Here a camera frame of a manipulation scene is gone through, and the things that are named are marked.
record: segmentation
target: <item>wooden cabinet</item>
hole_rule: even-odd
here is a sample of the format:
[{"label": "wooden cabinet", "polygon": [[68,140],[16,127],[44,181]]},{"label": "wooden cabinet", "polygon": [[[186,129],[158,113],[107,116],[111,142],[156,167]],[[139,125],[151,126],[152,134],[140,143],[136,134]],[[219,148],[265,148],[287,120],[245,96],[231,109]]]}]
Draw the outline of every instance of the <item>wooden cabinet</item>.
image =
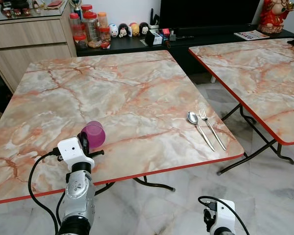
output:
[{"label": "wooden cabinet", "polygon": [[0,50],[0,71],[4,74],[8,87],[15,91],[31,62],[70,57],[67,45]]},{"label": "wooden cabinet", "polygon": [[28,65],[76,56],[66,0],[58,15],[0,21],[0,75],[14,92]]}]

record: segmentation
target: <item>red table edge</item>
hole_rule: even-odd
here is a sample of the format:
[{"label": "red table edge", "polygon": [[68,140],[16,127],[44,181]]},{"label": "red table edge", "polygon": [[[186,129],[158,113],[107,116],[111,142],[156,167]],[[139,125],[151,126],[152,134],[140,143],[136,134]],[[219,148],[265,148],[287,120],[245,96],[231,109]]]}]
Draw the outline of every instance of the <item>red table edge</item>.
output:
[{"label": "red table edge", "polygon": [[[128,179],[133,179],[133,178],[142,177],[142,176],[146,176],[146,175],[158,174],[158,173],[172,171],[172,170],[179,170],[179,169],[184,169],[184,168],[190,168],[190,167],[193,167],[193,166],[199,166],[199,165],[206,165],[206,164],[211,164],[211,163],[228,161],[228,160],[232,160],[232,159],[235,159],[235,158],[239,158],[243,154],[244,153],[242,153],[240,155],[237,155],[237,156],[234,156],[234,157],[228,157],[228,158],[222,158],[222,159],[217,159],[217,160],[206,161],[206,162],[202,162],[202,163],[194,163],[194,164],[189,164],[189,165],[177,166],[177,167],[168,168],[168,169],[162,169],[162,170],[155,170],[155,171],[151,171],[151,172],[147,172],[147,173],[141,173],[141,174],[137,174],[137,175],[130,175],[130,176],[120,177],[120,178],[116,178],[116,179],[112,179],[112,180],[99,181],[99,182],[94,183],[94,185],[108,184],[108,183],[112,183],[112,182],[128,180]],[[63,191],[64,191],[64,188],[63,189],[53,190],[53,191],[48,191],[48,192],[37,193],[37,194],[35,194],[35,196],[36,197],[42,197],[42,196],[46,196],[46,195],[50,195],[50,194],[60,193],[60,192],[63,192]],[[25,199],[29,199],[29,198],[31,198],[30,195],[22,196],[22,197],[14,197],[14,198],[9,198],[9,199],[3,199],[3,200],[0,200],[0,204],[8,203],[8,202],[20,201],[20,200],[25,200]]]},{"label": "red table edge", "polygon": [[265,124],[265,122],[258,117],[253,111],[252,109],[245,104],[208,66],[205,65],[205,63],[203,61],[201,61],[199,59],[199,57],[192,52],[192,50],[190,48],[188,48],[188,51],[192,54],[193,57],[195,57],[237,100],[240,104],[242,104],[244,106],[244,108],[247,109],[247,111],[253,115],[254,118],[256,118],[256,120],[265,128],[266,131],[269,132],[269,134],[275,139],[277,140],[281,145],[293,145],[294,142],[285,142],[283,141],[281,138],[279,138],[271,129],[268,125]]}]

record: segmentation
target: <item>television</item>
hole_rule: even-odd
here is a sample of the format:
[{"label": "television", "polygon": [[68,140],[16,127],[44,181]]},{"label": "television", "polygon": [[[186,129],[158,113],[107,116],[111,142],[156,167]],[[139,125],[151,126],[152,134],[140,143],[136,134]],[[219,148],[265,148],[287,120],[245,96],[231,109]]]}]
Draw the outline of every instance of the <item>television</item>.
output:
[{"label": "television", "polygon": [[252,23],[260,0],[161,0],[160,28],[179,34],[235,31]]}]

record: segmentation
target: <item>drawer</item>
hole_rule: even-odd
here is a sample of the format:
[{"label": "drawer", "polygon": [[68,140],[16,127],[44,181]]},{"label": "drawer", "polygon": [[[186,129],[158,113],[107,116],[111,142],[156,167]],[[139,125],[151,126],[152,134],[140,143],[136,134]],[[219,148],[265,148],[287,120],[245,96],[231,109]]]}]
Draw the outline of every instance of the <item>drawer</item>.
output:
[{"label": "drawer", "polygon": [[8,87],[14,92],[29,63],[70,57],[71,54],[67,45],[0,50],[0,73]]},{"label": "drawer", "polygon": [[65,41],[60,20],[0,24],[0,48]]}]

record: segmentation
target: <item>black cable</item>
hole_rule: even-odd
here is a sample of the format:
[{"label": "black cable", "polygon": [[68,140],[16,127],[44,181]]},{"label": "black cable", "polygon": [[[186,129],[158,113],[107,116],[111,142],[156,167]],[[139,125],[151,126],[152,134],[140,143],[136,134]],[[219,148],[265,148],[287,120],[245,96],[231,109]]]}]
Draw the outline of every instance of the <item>black cable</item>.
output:
[{"label": "black cable", "polygon": [[53,154],[55,154],[55,149],[53,149],[52,152],[49,152],[49,153],[43,155],[41,158],[39,158],[35,162],[35,164],[33,165],[32,169],[30,171],[29,178],[28,178],[28,191],[29,191],[30,197],[34,200],[34,202],[50,214],[50,216],[52,217],[53,223],[54,223],[55,234],[57,234],[58,233],[58,223],[57,223],[57,220],[56,220],[53,212],[48,207],[46,207],[44,204],[42,204],[40,201],[38,201],[36,199],[35,195],[33,194],[33,191],[31,190],[31,178],[33,176],[33,173],[34,173],[34,170],[35,170],[37,164],[45,157],[53,155]]},{"label": "black cable", "polygon": [[61,195],[60,200],[58,201],[57,208],[55,209],[55,215],[57,216],[57,220],[58,220],[58,223],[60,226],[61,226],[61,219],[59,216],[59,208],[60,208],[60,205],[61,205],[61,202],[63,200],[64,195],[65,195],[65,190],[64,190],[63,194]]},{"label": "black cable", "polygon": [[216,197],[211,197],[211,196],[201,196],[201,197],[199,197],[199,198],[198,198],[198,201],[199,201],[201,204],[203,204],[204,206],[206,206],[206,207],[208,206],[208,203],[204,203],[204,202],[202,202],[201,199],[212,199],[212,200],[218,201],[218,202],[220,202],[221,204],[223,204],[223,205],[225,205],[226,207],[228,207],[228,209],[229,209],[229,210],[235,215],[235,217],[236,217],[236,218],[239,220],[239,222],[241,223],[241,225],[242,225],[242,227],[243,227],[245,233],[246,233],[247,235],[249,235],[249,232],[248,232],[248,230],[247,230],[245,224],[243,223],[243,221],[242,221],[241,218],[239,217],[239,215],[236,214],[236,212],[235,212],[235,211],[234,211],[234,210],[233,210],[228,204],[226,204],[225,202],[221,201],[220,199],[218,199],[218,198],[216,198]]}]

